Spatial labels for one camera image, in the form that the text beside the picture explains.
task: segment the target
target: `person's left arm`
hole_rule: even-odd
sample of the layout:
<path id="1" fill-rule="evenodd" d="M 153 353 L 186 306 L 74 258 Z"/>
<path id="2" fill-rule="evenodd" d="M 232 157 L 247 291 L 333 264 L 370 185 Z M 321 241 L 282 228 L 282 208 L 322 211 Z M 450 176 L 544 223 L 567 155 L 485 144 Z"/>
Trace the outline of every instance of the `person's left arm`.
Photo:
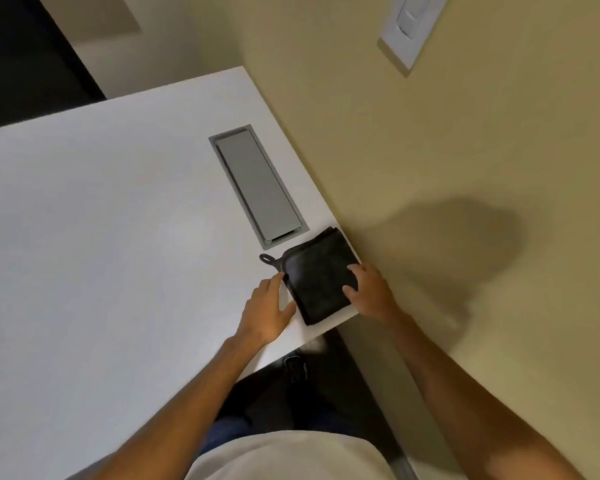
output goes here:
<path id="1" fill-rule="evenodd" d="M 222 403 L 251 359 L 277 339 L 296 313 L 280 311 L 284 273 L 263 280 L 247 301 L 238 331 L 216 356 L 119 450 L 93 480 L 182 480 Z"/>

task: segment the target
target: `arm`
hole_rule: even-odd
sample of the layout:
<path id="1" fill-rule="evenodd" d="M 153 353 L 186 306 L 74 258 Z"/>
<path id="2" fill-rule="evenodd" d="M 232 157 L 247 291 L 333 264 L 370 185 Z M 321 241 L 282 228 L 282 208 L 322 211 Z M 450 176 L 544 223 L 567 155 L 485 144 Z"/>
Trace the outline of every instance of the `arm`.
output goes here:
<path id="1" fill-rule="evenodd" d="M 351 265 L 358 291 L 344 287 L 359 313 L 380 321 L 395 340 L 429 410 L 471 480 L 581 480 L 544 436 L 492 396 L 395 302 L 380 272 Z"/>
<path id="2" fill-rule="evenodd" d="M 263 280 L 242 313 L 238 331 L 211 362 L 113 453 L 93 480 L 182 480 L 240 374 L 265 345 L 277 339 L 296 313 L 280 312 L 283 273 Z"/>

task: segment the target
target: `hand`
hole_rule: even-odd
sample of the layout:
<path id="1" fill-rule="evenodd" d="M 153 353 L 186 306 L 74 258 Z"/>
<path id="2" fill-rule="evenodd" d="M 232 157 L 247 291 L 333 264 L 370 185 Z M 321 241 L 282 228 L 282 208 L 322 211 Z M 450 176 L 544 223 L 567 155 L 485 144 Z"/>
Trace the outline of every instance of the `hand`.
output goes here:
<path id="1" fill-rule="evenodd" d="M 342 291 L 358 313 L 380 321 L 389 321 L 405 313 L 395 301 L 391 288 L 372 264 L 350 264 L 347 266 L 358 280 L 358 291 L 343 286 Z"/>
<path id="2" fill-rule="evenodd" d="M 237 336 L 255 340 L 260 348 L 272 343 L 289 325 L 296 313 L 296 302 L 289 303 L 280 311 L 280 282 L 284 273 L 260 282 L 251 299 L 247 300 L 238 325 Z"/>

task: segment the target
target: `forearm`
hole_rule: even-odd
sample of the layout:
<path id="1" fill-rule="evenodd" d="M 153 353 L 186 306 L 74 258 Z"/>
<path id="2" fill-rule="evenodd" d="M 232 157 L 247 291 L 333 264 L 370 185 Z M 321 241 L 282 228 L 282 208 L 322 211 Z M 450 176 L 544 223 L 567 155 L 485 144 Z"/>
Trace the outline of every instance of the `forearm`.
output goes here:
<path id="1" fill-rule="evenodd" d="M 469 478 L 581 478 L 542 435 L 472 379 L 408 315 L 392 317 L 386 323 Z"/>
<path id="2" fill-rule="evenodd" d="M 97 471 L 94 480 L 182 480 L 225 398 L 262 344 L 227 339 L 215 357 Z"/>

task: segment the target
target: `black shoe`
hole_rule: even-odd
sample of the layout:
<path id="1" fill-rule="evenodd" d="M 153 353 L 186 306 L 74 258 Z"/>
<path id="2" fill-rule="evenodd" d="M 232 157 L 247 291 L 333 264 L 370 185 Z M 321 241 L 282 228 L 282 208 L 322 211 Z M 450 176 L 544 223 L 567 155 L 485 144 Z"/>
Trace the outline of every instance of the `black shoe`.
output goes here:
<path id="1" fill-rule="evenodd" d="M 306 370 L 306 363 L 300 355 L 291 355 L 285 359 L 285 371 L 291 384 L 296 382 L 308 381 L 309 373 Z"/>

